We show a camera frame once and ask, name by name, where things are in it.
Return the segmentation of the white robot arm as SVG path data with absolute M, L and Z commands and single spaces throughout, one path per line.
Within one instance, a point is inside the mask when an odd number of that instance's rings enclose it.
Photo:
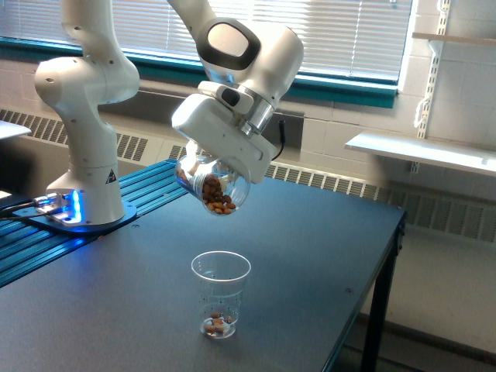
M 212 214 L 228 215 L 277 155 L 263 130 L 300 69 L 304 46 L 287 26 L 220 17 L 207 1 L 173 1 L 171 7 L 207 74 L 171 117 L 188 141 L 175 177 Z M 120 221 L 125 209 L 115 130 L 98 109 L 132 98 L 140 77 L 118 45 L 111 2 L 65 1 L 61 23 L 82 55 L 42 62 L 35 88 L 64 124 L 69 166 L 38 209 L 63 226 L 103 226 Z

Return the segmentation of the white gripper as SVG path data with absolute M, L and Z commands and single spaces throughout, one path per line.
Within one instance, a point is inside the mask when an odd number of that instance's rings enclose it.
M 207 95 L 188 96 L 171 117 L 172 127 L 189 139 L 184 169 L 196 171 L 202 165 L 197 154 L 201 147 L 232 168 L 219 168 L 221 186 L 233 186 L 238 173 L 254 184 L 262 182 L 276 147 L 261 135 L 246 136 L 234 122 L 233 112 L 216 99 Z

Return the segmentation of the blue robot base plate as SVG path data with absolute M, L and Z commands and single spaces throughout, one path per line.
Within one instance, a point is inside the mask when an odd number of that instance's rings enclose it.
M 81 226 L 66 226 L 54 219 L 49 219 L 47 216 L 31 217 L 28 215 L 35 213 L 34 207 L 28 207 L 13 212 L 15 217 L 22 217 L 22 220 L 30 225 L 34 225 L 41 229 L 48 229 L 58 233 L 66 233 L 72 236 L 100 236 L 110 233 L 128 223 L 131 223 L 137 218 L 136 206 L 132 203 L 123 202 L 124 216 L 115 222 L 110 222 L 103 225 L 81 225 Z

